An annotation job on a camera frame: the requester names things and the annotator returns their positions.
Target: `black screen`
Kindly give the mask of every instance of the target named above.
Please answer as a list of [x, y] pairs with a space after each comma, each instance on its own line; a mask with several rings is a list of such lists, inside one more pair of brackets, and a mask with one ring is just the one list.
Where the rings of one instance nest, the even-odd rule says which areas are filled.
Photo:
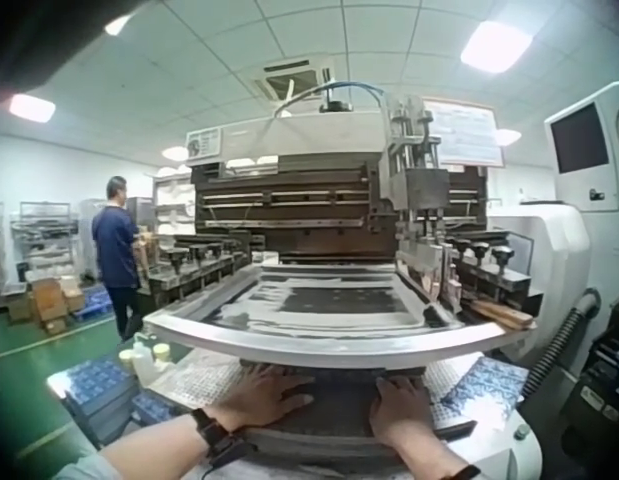
[[551, 125], [560, 173], [609, 163], [596, 106], [592, 103]]

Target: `black watch strap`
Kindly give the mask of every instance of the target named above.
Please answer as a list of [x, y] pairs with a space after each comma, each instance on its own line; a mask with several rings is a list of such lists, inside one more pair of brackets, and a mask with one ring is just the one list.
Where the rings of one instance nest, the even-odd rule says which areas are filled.
[[481, 473], [480, 469], [475, 465], [467, 465], [453, 477], [448, 477], [447, 480], [473, 480], [474, 478], [478, 478]]
[[210, 451], [216, 450], [229, 437], [229, 432], [209, 418], [201, 408], [192, 410], [191, 416], [196, 421], [198, 433], [205, 439]]

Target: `man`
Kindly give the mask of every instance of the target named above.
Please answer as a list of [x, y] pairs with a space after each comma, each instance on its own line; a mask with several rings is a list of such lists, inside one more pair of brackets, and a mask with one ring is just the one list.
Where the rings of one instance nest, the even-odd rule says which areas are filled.
[[[142, 329], [137, 295], [140, 281], [134, 250], [140, 258], [143, 274], [149, 270], [145, 251], [140, 246], [138, 227], [124, 208], [126, 201], [127, 181], [112, 177], [107, 183], [107, 205], [94, 217], [91, 226], [102, 282], [111, 298], [122, 341]], [[132, 312], [131, 321], [127, 308]]]
[[[285, 376], [277, 367], [252, 370], [223, 401], [204, 407], [204, 411], [228, 432], [263, 427], [311, 403], [311, 396], [286, 393], [312, 381], [308, 377]], [[421, 385], [415, 386], [408, 379], [398, 377], [378, 380], [378, 391], [379, 397], [369, 420], [372, 431], [379, 442], [396, 451], [415, 478], [484, 478], [436, 438], [432, 431], [429, 397]], [[65, 467], [55, 479], [181, 478], [200, 463], [209, 450], [196, 426], [193, 417], [187, 414], [143, 428]], [[200, 478], [200, 472], [193, 473], [198, 474], [196, 479]], [[209, 478], [224, 477], [219, 474], [219, 477], [210, 475]]]

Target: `knob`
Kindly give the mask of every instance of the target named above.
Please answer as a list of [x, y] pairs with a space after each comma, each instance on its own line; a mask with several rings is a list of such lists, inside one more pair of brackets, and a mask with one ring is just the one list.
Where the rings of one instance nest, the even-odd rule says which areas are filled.
[[180, 267], [182, 266], [182, 262], [184, 261], [188, 253], [189, 250], [187, 250], [186, 248], [172, 248], [167, 252], [169, 262], [175, 270], [176, 275], [180, 275]]
[[471, 246], [471, 241], [467, 240], [466, 238], [457, 238], [455, 245], [456, 250], [458, 250], [458, 253], [460, 253], [460, 260], [462, 260], [465, 256], [465, 252]]
[[207, 246], [215, 258], [220, 258], [220, 255], [222, 255], [222, 243], [210, 243]]
[[191, 256], [194, 258], [198, 266], [205, 259], [205, 255], [207, 253], [206, 245], [189, 245], [189, 251], [191, 252]]
[[489, 244], [486, 242], [476, 242], [471, 245], [471, 250], [473, 250], [473, 254], [476, 256], [478, 266], [481, 266], [482, 259], [485, 258], [487, 250], [489, 250]]
[[514, 251], [510, 247], [500, 246], [491, 249], [491, 256], [496, 259], [496, 263], [500, 267], [500, 275], [505, 273], [505, 267], [509, 263], [509, 259], [514, 256]]

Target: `ceiling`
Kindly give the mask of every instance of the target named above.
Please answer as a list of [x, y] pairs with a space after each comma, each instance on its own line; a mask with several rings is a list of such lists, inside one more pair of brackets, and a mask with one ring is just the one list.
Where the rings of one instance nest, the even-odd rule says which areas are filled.
[[[460, 62], [487, 19], [534, 35], [501, 74]], [[549, 166], [543, 120], [619, 80], [619, 1], [153, 2], [32, 92], [56, 104], [49, 123], [0, 105], [0, 132], [165, 165], [160, 152], [183, 144], [187, 131], [272, 111], [236, 72], [314, 53], [333, 55], [337, 80], [489, 105], [500, 128], [522, 132], [506, 161]], [[350, 95], [354, 107], [372, 106], [364, 92]]]

